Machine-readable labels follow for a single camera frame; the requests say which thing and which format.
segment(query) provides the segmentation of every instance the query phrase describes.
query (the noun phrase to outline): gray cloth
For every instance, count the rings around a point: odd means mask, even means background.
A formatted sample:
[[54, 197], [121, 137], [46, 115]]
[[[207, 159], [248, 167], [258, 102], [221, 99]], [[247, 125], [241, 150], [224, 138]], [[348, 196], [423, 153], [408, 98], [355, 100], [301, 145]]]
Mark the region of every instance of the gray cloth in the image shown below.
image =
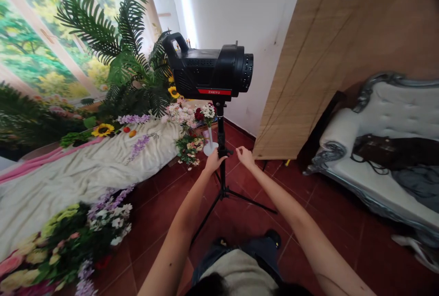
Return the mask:
[[416, 166], [392, 171], [393, 178], [417, 202], [439, 213], [439, 166]]

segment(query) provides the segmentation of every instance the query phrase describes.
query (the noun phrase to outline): wooden board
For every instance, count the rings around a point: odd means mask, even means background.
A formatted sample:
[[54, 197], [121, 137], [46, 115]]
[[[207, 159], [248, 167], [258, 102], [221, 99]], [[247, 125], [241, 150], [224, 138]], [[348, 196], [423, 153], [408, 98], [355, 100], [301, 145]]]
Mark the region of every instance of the wooden board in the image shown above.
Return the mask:
[[354, 98], [375, 72], [437, 78], [438, 30], [438, 0], [298, 0], [255, 157], [296, 158], [335, 91]]

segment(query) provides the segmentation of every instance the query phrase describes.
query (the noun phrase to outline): hand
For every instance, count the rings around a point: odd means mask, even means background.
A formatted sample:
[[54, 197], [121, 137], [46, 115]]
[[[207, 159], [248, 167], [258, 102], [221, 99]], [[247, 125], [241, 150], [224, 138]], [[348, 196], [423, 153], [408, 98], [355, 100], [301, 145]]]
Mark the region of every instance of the hand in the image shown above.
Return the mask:
[[238, 153], [239, 161], [247, 168], [250, 169], [251, 166], [255, 165], [255, 160], [253, 159], [252, 151], [240, 146], [236, 149]]
[[223, 156], [221, 159], [218, 158], [218, 148], [215, 148], [212, 154], [207, 158], [204, 170], [208, 171], [210, 174], [213, 174], [214, 171], [220, 167], [221, 162], [225, 159], [227, 159], [227, 156]]

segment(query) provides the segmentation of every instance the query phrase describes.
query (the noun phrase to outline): black hair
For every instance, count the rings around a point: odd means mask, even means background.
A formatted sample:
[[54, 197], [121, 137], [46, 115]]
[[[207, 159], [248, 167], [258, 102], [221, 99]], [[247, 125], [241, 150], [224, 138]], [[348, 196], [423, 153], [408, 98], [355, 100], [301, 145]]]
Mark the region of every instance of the black hair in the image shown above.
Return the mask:
[[[225, 279], [214, 272], [202, 278], [186, 296], [228, 296], [229, 289]], [[282, 282], [273, 290], [273, 296], [313, 296], [306, 288], [294, 283]]]

